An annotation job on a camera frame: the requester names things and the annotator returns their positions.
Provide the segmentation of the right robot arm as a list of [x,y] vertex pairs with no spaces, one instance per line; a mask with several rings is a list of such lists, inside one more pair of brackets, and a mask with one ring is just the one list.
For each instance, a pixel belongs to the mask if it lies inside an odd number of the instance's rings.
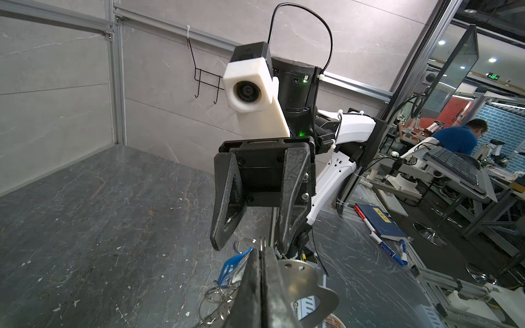
[[242,139],[214,158],[215,205],[210,240],[221,250],[250,207],[276,209],[271,245],[296,256],[319,210],[359,168],[379,123],[359,113],[313,105],[316,67],[262,57],[232,60],[224,86]]

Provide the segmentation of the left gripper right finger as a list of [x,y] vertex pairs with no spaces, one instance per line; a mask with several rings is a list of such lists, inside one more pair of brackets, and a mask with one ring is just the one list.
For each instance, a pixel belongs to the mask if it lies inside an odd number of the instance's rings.
[[288,301],[276,255],[266,245],[261,246],[261,327],[301,327]]

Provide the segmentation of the blue key tag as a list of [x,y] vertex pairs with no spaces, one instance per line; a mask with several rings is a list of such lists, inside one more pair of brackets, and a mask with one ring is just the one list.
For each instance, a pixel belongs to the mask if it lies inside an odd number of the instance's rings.
[[251,251],[253,250],[252,247],[247,249],[246,251],[242,253],[238,253],[232,258],[229,258],[223,265],[220,275],[216,280],[216,284],[220,288],[227,288],[231,284],[235,283],[236,280],[234,279],[237,272],[241,270],[241,265],[246,262],[248,256],[250,255]]

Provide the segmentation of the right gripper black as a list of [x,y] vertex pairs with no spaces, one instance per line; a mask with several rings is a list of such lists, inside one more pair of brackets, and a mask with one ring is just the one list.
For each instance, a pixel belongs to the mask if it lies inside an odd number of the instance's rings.
[[315,195],[312,137],[224,142],[214,158],[215,203],[210,241],[221,251],[248,206],[280,207],[276,247],[288,254],[307,222]]

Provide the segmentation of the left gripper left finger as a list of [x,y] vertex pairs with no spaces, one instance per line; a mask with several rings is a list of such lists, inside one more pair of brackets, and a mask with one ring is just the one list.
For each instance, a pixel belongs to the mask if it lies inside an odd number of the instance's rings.
[[261,280],[261,254],[259,250],[252,250],[223,327],[261,327]]

